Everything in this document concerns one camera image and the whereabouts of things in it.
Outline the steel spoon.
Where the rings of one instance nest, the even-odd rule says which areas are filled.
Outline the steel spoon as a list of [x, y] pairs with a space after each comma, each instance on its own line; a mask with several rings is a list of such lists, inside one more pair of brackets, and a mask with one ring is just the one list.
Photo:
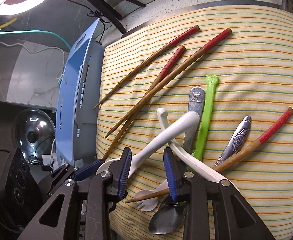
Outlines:
[[[193, 87], [188, 99], [188, 111], [202, 116], [205, 92], [201, 87]], [[186, 202], [174, 202], [168, 195], [149, 222], [149, 231], [155, 235], [164, 235], [178, 229], [184, 222]]]

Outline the white plastic spoon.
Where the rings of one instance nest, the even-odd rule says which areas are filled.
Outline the white plastic spoon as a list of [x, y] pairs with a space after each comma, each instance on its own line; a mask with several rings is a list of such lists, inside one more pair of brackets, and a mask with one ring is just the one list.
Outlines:
[[[165, 108], [160, 107], [159, 109], [157, 109], [157, 116], [161, 130], [164, 131], [170, 126], [167, 120], [168, 111]], [[215, 183], [219, 183], [221, 180], [226, 180], [237, 190], [239, 190], [229, 179], [186, 152], [184, 148], [175, 140], [175, 138], [169, 141], [169, 145], [174, 154], [178, 156], [181, 161], [191, 167], [197, 174], [202, 176], [204, 179]]]

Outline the white ceramic spoon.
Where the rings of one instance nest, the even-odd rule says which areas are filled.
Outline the white ceramic spoon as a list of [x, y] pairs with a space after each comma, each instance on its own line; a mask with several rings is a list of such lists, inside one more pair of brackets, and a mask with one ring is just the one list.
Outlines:
[[199, 115], [194, 111], [190, 111], [159, 133], [159, 135], [151, 140], [139, 153], [132, 156], [129, 177], [132, 176], [140, 165], [153, 153], [187, 129], [194, 127], [199, 120]]

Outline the green plastic spoon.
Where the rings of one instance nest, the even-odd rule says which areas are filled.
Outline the green plastic spoon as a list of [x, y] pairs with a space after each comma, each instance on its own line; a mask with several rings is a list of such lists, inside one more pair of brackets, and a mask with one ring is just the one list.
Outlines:
[[198, 137], [195, 146], [194, 157], [197, 160], [202, 160], [202, 155], [204, 152], [204, 147], [206, 145], [206, 139], [208, 135], [208, 130], [210, 128], [211, 115], [214, 105], [215, 91], [219, 83], [219, 78], [217, 75], [206, 75], [207, 90], [205, 94], [205, 103], [202, 113], [201, 123], [198, 130]]

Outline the blue plastic drainer basket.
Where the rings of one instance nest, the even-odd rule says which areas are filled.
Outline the blue plastic drainer basket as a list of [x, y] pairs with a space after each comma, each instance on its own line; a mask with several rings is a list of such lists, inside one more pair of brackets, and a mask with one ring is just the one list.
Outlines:
[[93, 38], [95, 20], [73, 44], [63, 71], [56, 109], [57, 163], [74, 165], [96, 154], [104, 47]]

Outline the yellow striped cloth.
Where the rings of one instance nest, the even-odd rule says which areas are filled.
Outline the yellow striped cloth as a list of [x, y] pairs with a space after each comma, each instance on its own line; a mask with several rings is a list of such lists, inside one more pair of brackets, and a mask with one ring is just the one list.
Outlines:
[[[105, 49], [100, 95], [105, 96], [130, 71], [179, 34], [198, 25], [182, 42], [183, 59], [229, 28], [232, 34], [162, 88], [117, 145], [114, 125], [142, 98], [172, 57], [169, 50], [141, 70], [102, 104], [98, 113], [97, 155], [118, 158], [125, 147], [141, 151], [161, 128], [157, 109], [175, 122], [188, 110], [192, 87], [216, 88], [203, 162], [213, 166], [243, 117], [252, 118], [250, 144], [288, 108], [293, 109], [293, 14], [258, 5], [200, 9], [148, 25]], [[293, 236], [293, 116], [258, 150], [224, 172], [242, 192], [276, 239]]]

